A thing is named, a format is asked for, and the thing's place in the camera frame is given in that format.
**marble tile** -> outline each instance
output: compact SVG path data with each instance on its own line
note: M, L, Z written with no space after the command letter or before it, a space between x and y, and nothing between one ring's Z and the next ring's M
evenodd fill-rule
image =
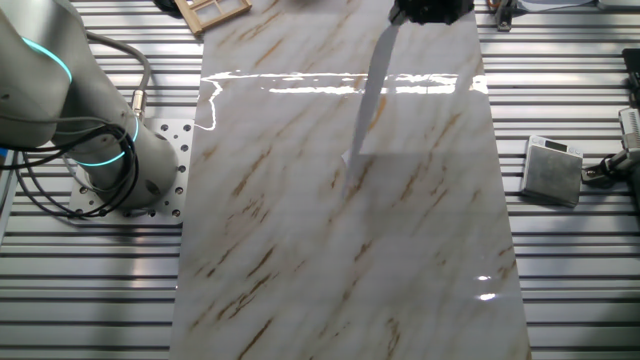
M268 0L206 34L172 360L529 358L472 15L401 28L341 196L391 5Z

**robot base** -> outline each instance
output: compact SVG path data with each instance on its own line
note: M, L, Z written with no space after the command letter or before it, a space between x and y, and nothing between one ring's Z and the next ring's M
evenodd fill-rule
M166 120L146 119L149 130L164 136L173 146L178 156L178 174L171 190L156 203L144 209L115 210L104 217L91 220L71 220L79 226L140 226L140 225L179 225L183 222L184 208L187 199L187 183L189 179L189 167L193 133L195 131L193 120ZM82 168L77 168L77 176L85 178ZM94 192L73 182L70 208L82 211L90 211L103 204L103 201Z

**wooden frame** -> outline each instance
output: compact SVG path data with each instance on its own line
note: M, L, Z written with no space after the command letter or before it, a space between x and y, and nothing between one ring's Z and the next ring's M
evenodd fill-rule
M240 0L242 6L232 10L225 12L220 7L219 1L229 1L229 0L193 0L193 4L189 5L187 0L175 0L182 16L187 21L187 25L191 29L194 35L199 36L202 32L210 27L216 26L224 21L230 20L240 14L243 14L249 10L251 10L251 0ZM205 23L200 21L198 17L197 11L201 10L207 6L215 5L220 11L220 16L209 20Z

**metal rail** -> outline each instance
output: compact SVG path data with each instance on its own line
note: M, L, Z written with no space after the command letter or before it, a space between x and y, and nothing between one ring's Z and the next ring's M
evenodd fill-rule
M639 359L640 227L629 188L584 188L573 211L526 203L518 189L531 134L582 148L587 164L621 149L620 53L640 43L640 14L530 14L497 33L484 1L476 3L533 358ZM151 1L74 4L91 31L150 57L148 116L194 117L203 45L184 21ZM129 97L141 67L91 47ZM61 201L72 182L65 171L62 163L37 169ZM79 231L18 192L0 247L0 359L167 359L180 236L162 228Z

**robotic arm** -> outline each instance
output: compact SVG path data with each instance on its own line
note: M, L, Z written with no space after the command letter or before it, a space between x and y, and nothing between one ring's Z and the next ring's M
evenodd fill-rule
M145 207L169 190L178 171L173 148L142 124L100 69L68 0L0 0L0 34L0 147L35 149L48 141L60 147L111 126L135 144L138 179L122 177L130 161L124 136L103 134L66 153L89 174L92 186L133 183L120 205L125 209ZM100 196L107 201L114 191Z

